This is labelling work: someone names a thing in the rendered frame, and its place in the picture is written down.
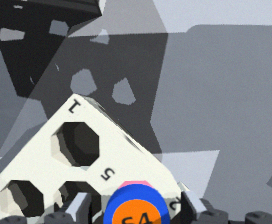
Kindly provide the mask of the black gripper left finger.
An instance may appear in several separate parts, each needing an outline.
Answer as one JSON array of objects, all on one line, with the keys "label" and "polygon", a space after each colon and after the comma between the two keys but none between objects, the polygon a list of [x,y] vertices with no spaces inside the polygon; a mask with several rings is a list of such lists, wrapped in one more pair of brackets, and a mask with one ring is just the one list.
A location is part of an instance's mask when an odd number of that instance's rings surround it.
[{"label": "black gripper left finger", "polygon": [[[69,223],[92,224],[91,193],[78,193],[73,202],[69,200],[61,206],[58,212],[44,216],[44,223],[42,224]],[[27,218],[24,216],[11,215],[0,219],[0,224],[27,224]]]}]

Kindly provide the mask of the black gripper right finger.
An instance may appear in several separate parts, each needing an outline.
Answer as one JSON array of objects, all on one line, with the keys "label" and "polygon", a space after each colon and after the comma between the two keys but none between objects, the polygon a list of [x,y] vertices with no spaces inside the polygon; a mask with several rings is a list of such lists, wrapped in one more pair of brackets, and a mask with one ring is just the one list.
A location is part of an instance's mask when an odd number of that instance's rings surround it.
[{"label": "black gripper right finger", "polygon": [[227,212],[214,209],[208,200],[198,198],[194,191],[181,191],[180,222],[181,224],[272,224],[272,214],[255,211],[247,213],[245,221],[228,220]]}]

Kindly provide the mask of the white tube rack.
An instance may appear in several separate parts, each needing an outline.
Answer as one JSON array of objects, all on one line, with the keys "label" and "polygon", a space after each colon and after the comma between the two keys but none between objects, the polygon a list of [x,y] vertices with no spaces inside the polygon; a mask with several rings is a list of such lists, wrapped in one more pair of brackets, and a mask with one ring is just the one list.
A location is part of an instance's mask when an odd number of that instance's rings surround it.
[{"label": "white tube rack", "polygon": [[[15,0],[103,15],[106,0]],[[86,4],[86,5],[84,5]]]}]

